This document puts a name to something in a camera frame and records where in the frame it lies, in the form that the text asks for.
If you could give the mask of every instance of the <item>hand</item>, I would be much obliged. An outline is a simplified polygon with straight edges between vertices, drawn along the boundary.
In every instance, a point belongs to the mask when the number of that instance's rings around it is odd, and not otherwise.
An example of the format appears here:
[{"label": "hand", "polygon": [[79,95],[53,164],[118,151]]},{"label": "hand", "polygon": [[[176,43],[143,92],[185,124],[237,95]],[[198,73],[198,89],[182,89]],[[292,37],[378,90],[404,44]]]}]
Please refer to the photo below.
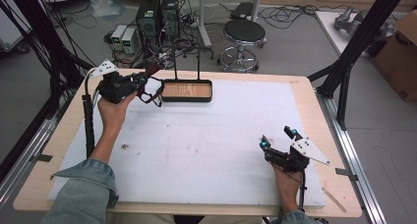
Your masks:
[{"label": "hand", "polygon": [[117,104],[111,103],[103,97],[98,100],[98,110],[101,115],[104,134],[119,134],[125,122],[126,109],[135,96],[136,92],[133,92]]},{"label": "hand", "polygon": [[298,210],[297,193],[300,189],[301,173],[284,173],[283,169],[272,165],[275,185],[284,214]]}]

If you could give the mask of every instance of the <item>floor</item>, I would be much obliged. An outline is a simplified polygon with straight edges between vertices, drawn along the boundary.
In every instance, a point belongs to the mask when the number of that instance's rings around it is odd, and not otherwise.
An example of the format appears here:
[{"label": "floor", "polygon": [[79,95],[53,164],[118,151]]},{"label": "floor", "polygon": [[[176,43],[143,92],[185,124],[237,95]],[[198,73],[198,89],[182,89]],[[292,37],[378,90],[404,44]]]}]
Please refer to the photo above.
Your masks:
[{"label": "floor", "polygon": [[[110,48],[103,37],[119,24],[128,24],[136,16],[137,8],[127,4],[122,15],[114,19],[94,19],[89,0],[63,5],[62,11],[76,13],[75,23],[68,30],[87,56],[100,64],[111,58]],[[229,16],[223,7],[207,7],[206,23],[224,23]],[[309,76],[337,59],[317,19],[300,16],[288,28],[278,29],[263,19],[258,23],[267,31],[264,48],[252,48],[260,59],[260,68],[253,74]],[[230,42],[222,38],[222,26],[207,25],[215,54]],[[57,29],[67,45],[62,29]],[[195,65],[185,60],[178,63],[180,70],[194,70]],[[202,71],[221,72],[215,60],[202,57]],[[312,83],[319,86],[323,80]],[[0,59],[0,161],[18,140],[48,97],[48,75],[33,53],[10,53]],[[338,91],[334,100],[337,102]],[[346,111],[346,127],[368,180],[381,206],[387,223],[413,223],[417,219],[417,175],[411,170],[417,158],[417,103],[402,101],[373,67],[371,59],[360,58],[351,73]],[[2,223],[38,222],[43,213],[16,211],[13,199],[19,186],[0,209]],[[370,223],[366,213],[354,219],[330,218],[329,223]]]}]

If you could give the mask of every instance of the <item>wooden table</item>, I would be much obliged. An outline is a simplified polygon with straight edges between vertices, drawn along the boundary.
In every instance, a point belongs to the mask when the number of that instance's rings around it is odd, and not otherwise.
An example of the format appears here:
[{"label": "wooden table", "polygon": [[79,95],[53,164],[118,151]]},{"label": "wooden table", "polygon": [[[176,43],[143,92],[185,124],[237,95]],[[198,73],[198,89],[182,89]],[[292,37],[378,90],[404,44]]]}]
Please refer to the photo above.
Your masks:
[{"label": "wooden table", "polygon": [[[120,70],[123,76],[136,73],[138,70]],[[174,72],[160,71],[155,75],[160,79],[173,79]],[[194,79],[195,72],[179,72],[181,79]],[[319,105],[313,88],[305,77],[244,75],[226,73],[201,73],[202,79],[230,80],[251,82],[287,83],[293,92],[304,131],[331,161],[330,165],[316,163],[316,169],[322,183],[322,190],[327,206],[321,209],[306,209],[306,213],[316,217],[358,217],[361,215],[357,196],[349,178],[335,173],[335,168],[344,168],[338,150],[331,136],[325,116]],[[89,89],[92,91],[101,78],[91,79]],[[14,202],[18,210],[44,211],[49,210],[52,200],[48,193],[53,185],[50,175],[59,170],[68,145],[74,138],[80,123],[84,119],[82,105],[83,90],[79,90],[71,102],[56,131],[51,137],[43,154],[52,155],[50,162],[38,161]],[[171,203],[138,203],[119,202],[115,212],[138,213],[171,213],[200,215],[255,215],[276,216],[277,208],[259,205],[213,205],[213,204],[171,204]]]}]

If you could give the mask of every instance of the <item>stool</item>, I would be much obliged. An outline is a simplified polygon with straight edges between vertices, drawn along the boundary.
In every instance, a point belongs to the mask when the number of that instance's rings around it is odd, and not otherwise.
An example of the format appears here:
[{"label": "stool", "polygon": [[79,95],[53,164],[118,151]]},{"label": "stool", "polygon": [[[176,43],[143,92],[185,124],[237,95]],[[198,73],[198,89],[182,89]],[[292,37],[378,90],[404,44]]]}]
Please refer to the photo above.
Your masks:
[{"label": "stool", "polygon": [[228,40],[238,44],[237,47],[226,48],[218,56],[217,64],[223,66],[223,72],[227,69],[246,73],[249,70],[257,71],[260,68],[257,57],[243,46],[263,45],[266,35],[264,28],[252,21],[233,20],[227,22],[223,33]]}]

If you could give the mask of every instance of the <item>sleeve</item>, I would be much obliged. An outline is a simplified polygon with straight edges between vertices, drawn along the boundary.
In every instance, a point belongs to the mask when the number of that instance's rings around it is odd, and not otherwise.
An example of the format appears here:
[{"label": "sleeve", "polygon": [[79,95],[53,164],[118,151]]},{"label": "sleeve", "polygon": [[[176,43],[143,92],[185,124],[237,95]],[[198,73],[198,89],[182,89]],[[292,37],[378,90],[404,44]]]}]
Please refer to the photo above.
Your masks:
[{"label": "sleeve", "polygon": [[301,210],[295,210],[273,220],[271,224],[321,224],[321,222],[312,220]]},{"label": "sleeve", "polygon": [[52,176],[70,178],[41,223],[104,223],[106,207],[118,196],[113,170],[106,163],[86,159]]}]

